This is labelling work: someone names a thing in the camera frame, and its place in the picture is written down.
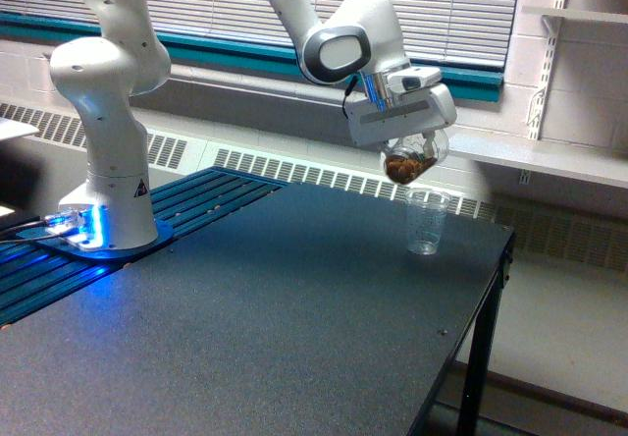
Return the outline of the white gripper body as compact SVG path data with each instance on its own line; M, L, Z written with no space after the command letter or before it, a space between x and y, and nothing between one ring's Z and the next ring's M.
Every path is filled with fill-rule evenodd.
M411 66L367 75L363 82L366 95L346 109L358 146L427 135L456 121L452 95L438 68Z

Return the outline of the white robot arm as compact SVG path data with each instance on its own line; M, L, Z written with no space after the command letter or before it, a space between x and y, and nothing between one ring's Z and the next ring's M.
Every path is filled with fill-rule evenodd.
M445 157L445 129L457 118L452 95L440 70L411 64L391 0L344 0L326 21L310 0L268 1L309 81L332 85L361 77L365 93L345 111L357 145L400 154L418 141L430 164ZM50 76L82 123L86 179L60 200L60 214L46 229L88 253L144 248L161 230L149 192L147 132L130 100L163 85L171 60L147 0L84 2L101 33L56 47Z

